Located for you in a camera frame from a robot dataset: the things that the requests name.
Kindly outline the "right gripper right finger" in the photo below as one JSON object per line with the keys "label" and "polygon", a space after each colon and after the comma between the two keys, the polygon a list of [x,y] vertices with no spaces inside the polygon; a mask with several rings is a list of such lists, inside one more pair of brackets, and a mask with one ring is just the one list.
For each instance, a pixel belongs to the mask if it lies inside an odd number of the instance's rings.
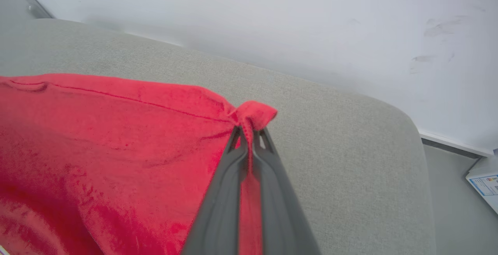
{"label": "right gripper right finger", "polygon": [[263,255],[321,255],[268,129],[254,132],[252,153],[260,183]]}

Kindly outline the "white box with label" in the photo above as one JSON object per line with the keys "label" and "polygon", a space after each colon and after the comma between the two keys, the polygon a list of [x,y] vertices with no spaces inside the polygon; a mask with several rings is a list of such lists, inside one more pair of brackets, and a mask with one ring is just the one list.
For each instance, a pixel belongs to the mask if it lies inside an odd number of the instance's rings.
{"label": "white box with label", "polygon": [[480,158],[465,178],[498,215],[498,156]]}

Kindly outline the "red and white garment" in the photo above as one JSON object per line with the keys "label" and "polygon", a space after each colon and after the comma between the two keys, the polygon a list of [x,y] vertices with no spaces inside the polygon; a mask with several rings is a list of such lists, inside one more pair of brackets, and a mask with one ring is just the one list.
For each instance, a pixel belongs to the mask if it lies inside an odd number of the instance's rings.
{"label": "red and white garment", "polygon": [[0,248],[180,255],[233,128],[276,114],[198,86],[0,76]]}

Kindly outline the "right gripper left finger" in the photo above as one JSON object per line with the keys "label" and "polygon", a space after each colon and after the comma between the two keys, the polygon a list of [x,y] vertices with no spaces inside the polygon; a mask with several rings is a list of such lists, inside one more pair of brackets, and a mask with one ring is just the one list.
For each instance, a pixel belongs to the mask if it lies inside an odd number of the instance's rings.
{"label": "right gripper left finger", "polygon": [[238,255],[241,183],[248,143],[235,126],[210,181],[181,255]]}

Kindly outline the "white skirting board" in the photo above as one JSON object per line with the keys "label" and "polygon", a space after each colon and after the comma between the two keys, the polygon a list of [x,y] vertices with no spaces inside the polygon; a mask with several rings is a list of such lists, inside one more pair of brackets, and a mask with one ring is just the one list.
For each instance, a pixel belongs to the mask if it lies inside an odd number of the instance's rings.
{"label": "white skirting board", "polygon": [[459,155],[466,155],[468,157],[493,157],[495,156],[494,150],[485,149],[482,147],[477,147],[469,145],[464,142],[459,142],[454,139],[450,139],[435,133],[431,133],[425,130],[418,130],[420,137],[425,145],[429,145],[434,148],[439,148],[446,150],[448,152],[453,152]]}

